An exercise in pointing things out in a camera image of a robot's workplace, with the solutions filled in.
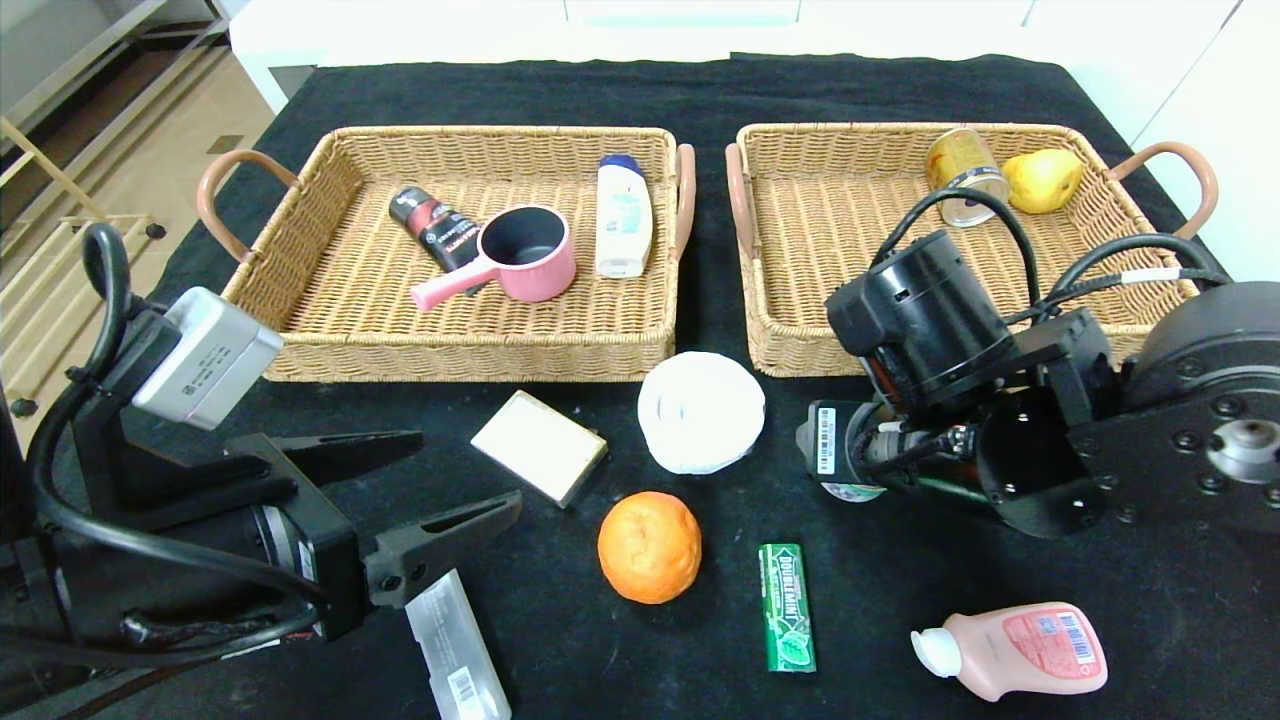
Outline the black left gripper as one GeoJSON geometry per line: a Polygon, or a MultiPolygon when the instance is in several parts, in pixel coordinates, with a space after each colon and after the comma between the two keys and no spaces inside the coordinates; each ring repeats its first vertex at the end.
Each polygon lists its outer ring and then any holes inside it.
{"type": "Polygon", "coordinates": [[[255,433],[229,441],[206,462],[166,456],[122,432],[81,432],[74,441],[92,516],[253,560],[323,594],[315,605],[225,568],[165,561],[59,530],[59,637],[108,653],[224,656],[285,635],[339,635],[364,620],[369,602],[407,607],[490,546],[524,507],[524,493],[511,491],[390,528],[375,537],[362,565],[352,523],[323,487],[413,456],[424,447],[421,430],[255,433]]]}

